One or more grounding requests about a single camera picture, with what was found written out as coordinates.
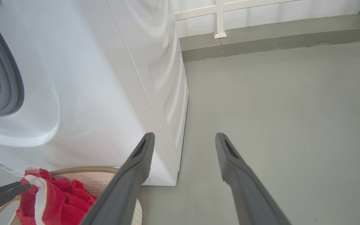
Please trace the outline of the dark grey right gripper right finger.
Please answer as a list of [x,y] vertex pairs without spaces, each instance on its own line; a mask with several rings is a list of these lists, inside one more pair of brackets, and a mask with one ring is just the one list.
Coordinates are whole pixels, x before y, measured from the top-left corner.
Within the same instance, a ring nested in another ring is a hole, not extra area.
[[240,225],[289,225],[290,221],[224,133],[215,146],[221,176],[231,188]]

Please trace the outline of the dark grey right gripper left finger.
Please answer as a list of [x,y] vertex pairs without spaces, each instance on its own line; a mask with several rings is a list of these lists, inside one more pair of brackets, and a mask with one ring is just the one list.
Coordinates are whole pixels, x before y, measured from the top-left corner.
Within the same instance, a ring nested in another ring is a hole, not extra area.
[[154,144],[152,132],[141,138],[81,225],[131,225],[140,188],[149,176]]

